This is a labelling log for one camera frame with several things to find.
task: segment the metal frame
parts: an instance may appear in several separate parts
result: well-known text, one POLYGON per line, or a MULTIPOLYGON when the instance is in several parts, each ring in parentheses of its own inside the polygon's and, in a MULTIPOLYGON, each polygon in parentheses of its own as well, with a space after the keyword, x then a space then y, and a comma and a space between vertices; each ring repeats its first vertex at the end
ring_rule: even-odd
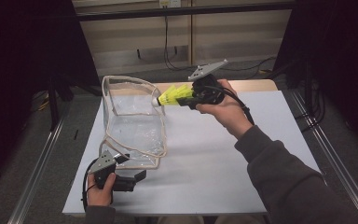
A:
POLYGON ((37 186, 42 178, 42 174, 45 172, 46 165, 48 163, 48 158, 52 150, 55 147, 57 139, 60 135, 63 121, 67 118, 69 113, 71 103, 66 103, 62 109, 62 117, 56 125, 54 131, 50 132, 48 140, 43 148, 43 151, 39 157, 39 160, 36 163, 36 166, 28 180, 28 183, 23 190, 19 201, 16 204, 16 207, 13 210, 13 213, 10 216, 10 219, 7 224, 21 224, 25 220, 25 217, 28 213, 28 209, 31 206, 32 200, 36 194, 37 186))
POLYGON ((312 3, 298 2, 280 2, 280 3, 261 3, 261 4, 243 4, 231 6, 211 6, 211 7, 171 7, 171 8, 153 8, 133 11, 117 12, 99 12, 99 13, 77 13, 80 21, 102 21, 134 19, 147 17, 165 17, 165 16, 184 16, 200 14, 217 14, 230 12, 250 12, 250 11, 271 11, 286 10, 296 7, 311 7, 321 4, 320 1, 312 3))
POLYGON ((345 190, 348 192, 349 196, 351 197, 354 205, 358 209, 358 185, 351 176, 351 174, 348 172, 347 168, 345 167, 342 160, 339 158, 338 154, 336 153, 336 150, 333 148, 331 143, 329 142, 327 136, 324 134, 324 131, 322 130, 321 126, 319 124, 313 125, 316 123, 316 120, 312 116, 308 116, 307 109, 304 106, 305 101, 300 95, 298 91, 292 92, 293 99, 295 100, 299 110, 301 113, 306 114, 305 117, 306 122, 309 125, 312 125, 312 132, 316 138, 316 140, 319 142, 319 145, 321 146, 322 150, 324 151, 325 156, 329 160, 330 164, 336 171, 336 174, 341 181, 342 185, 344 186, 345 190))

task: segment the gray sweater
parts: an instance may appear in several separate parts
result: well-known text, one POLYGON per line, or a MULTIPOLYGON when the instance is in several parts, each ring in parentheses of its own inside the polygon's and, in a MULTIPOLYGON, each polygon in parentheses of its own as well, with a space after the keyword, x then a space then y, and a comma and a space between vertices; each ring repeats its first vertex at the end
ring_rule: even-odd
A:
MULTIPOLYGON (((248 173, 274 224, 356 223, 352 211, 322 176, 254 126, 235 144, 249 162, 248 173)), ((114 223, 112 207, 89 206, 86 223, 114 223)))

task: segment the dark background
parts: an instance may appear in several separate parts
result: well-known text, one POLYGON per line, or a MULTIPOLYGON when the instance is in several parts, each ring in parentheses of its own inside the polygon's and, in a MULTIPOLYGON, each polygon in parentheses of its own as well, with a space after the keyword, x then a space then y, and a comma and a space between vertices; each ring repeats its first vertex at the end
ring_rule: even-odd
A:
POLYGON ((292 61, 296 65, 285 71, 288 87, 304 80, 308 66, 358 133, 358 1, 329 0, 294 9, 274 69, 292 61))
POLYGON ((50 79, 100 82, 70 0, 0 1, 0 166, 50 79))

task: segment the white table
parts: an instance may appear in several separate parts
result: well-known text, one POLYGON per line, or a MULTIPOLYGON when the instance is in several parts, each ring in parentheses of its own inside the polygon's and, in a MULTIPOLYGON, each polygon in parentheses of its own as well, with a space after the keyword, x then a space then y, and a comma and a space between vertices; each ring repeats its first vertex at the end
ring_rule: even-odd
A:
MULTIPOLYGON (((280 91, 240 92, 239 96, 261 130, 272 140, 283 141, 292 154, 319 170, 280 91)), ((168 154, 157 170, 147 171, 147 178, 134 192, 114 192, 113 206, 118 214, 145 217, 266 212, 246 172, 247 162, 234 148, 236 139, 214 117, 181 106, 166 106, 166 114, 168 154)), ((84 215, 80 201, 83 175, 98 157, 102 138, 101 105, 62 211, 66 215, 84 215)))

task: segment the clear plastic container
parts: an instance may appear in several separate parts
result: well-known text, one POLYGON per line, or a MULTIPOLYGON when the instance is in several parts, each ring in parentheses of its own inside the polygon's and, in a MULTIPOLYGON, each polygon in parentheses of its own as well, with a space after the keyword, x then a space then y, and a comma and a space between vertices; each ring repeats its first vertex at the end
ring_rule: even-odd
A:
POLYGON ((156 169, 167 153, 164 107, 153 107, 159 89, 134 77, 103 78, 103 123, 105 136, 100 155, 130 154, 118 169, 156 169))

